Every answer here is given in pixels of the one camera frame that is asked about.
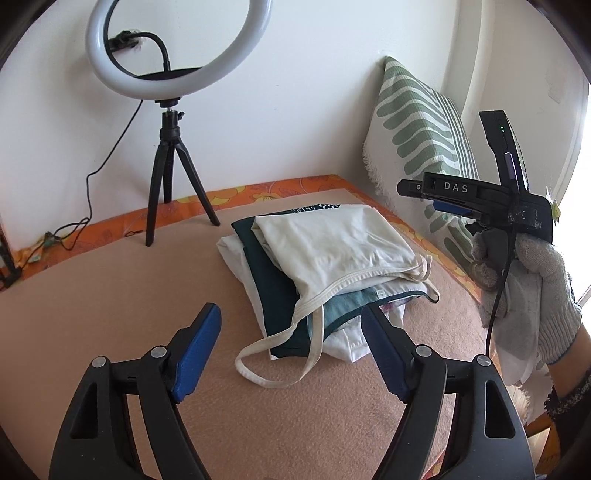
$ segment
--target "beige mattress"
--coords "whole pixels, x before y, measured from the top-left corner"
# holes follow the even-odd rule
[[[213,480],[372,478],[404,405],[387,391],[370,355],[353,365],[323,355],[286,390],[254,385],[233,365],[236,354],[261,334],[216,241],[232,233],[230,223],[237,219],[315,203],[360,200],[331,190],[255,203],[220,211],[219,228],[195,217],[159,229],[151,248],[141,235],[125,238],[1,294],[0,424],[34,472],[47,478],[61,421],[94,357],[139,358],[166,344],[212,301],[222,309],[222,333],[196,392],[179,410]],[[431,279],[441,301],[413,301],[405,328],[416,343],[471,360],[483,351],[476,303],[435,262]],[[286,378],[303,361],[271,362],[259,354],[246,362],[269,378]],[[159,478],[137,398],[130,404],[145,473]],[[430,462],[445,447],[452,409],[447,398]]]

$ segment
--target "ring light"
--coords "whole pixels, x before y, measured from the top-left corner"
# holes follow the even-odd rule
[[[142,79],[125,70],[107,49],[108,29],[119,0],[98,0],[86,30],[86,52],[97,77],[107,87],[131,98],[164,100],[197,92],[238,67],[259,43],[271,16],[272,0],[250,0],[242,30],[216,59],[194,72],[165,80]]]

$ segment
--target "teal fabric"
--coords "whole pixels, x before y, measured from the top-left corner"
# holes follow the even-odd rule
[[[405,291],[396,295],[391,295],[380,299],[378,297],[378,290],[375,287],[366,288],[364,290],[353,291],[342,295],[335,295],[324,304],[324,339],[333,332],[337,331],[341,326],[349,320],[361,315],[361,310],[368,303],[376,303],[377,305],[384,305],[391,301],[402,301],[406,303],[417,297],[426,297],[431,302],[434,300],[420,290]],[[306,318],[308,324],[308,336],[312,338],[312,315]]]

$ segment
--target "orange floral bedsheet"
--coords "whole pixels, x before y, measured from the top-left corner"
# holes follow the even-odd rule
[[[455,278],[475,299],[479,300],[480,290],[474,282],[448,257],[441,253],[425,237],[415,232],[401,219],[396,217],[387,208],[358,190],[348,181],[336,176],[308,177],[259,183],[244,187],[236,187],[226,190],[208,192],[208,197],[216,210],[248,205],[255,202],[264,202],[278,198],[291,197],[305,193],[322,192],[325,190],[346,189],[363,201],[379,210],[379,212],[399,231],[404,233],[412,241],[423,247],[434,260],[440,263],[449,274]],[[156,227],[170,225],[205,213],[197,196],[176,200],[167,205],[159,205]],[[115,242],[125,236],[141,233],[145,228],[147,209],[137,210],[114,217],[102,222],[89,225],[78,240],[72,251],[66,251],[59,245],[54,245],[43,251],[40,259],[29,263],[23,271],[23,278],[28,278],[35,273],[45,270],[52,265],[62,262],[70,257],[80,255],[103,245]],[[64,243],[70,245],[72,237]],[[14,253],[17,264],[25,261],[31,249],[24,249]]]

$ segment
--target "tripod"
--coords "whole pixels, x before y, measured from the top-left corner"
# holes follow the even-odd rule
[[[158,200],[160,198],[160,185],[164,184],[164,203],[170,203],[173,199],[173,165],[174,153],[183,165],[187,177],[195,193],[201,201],[207,216],[212,224],[220,225],[216,212],[213,211],[212,204],[209,202],[201,180],[195,170],[195,165],[191,161],[191,156],[187,147],[181,140],[181,131],[178,127],[178,121],[183,118],[184,112],[172,110],[172,107],[178,104],[178,99],[165,100],[160,103],[162,108],[167,110],[162,114],[162,128],[160,129],[160,145],[156,151],[154,159],[154,169],[152,170],[152,181],[150,183],[150,196],[148,200],[148,220],[146,222],[146,247],[154,243],[154,229],[156,227],[156,213],[158,212]]]

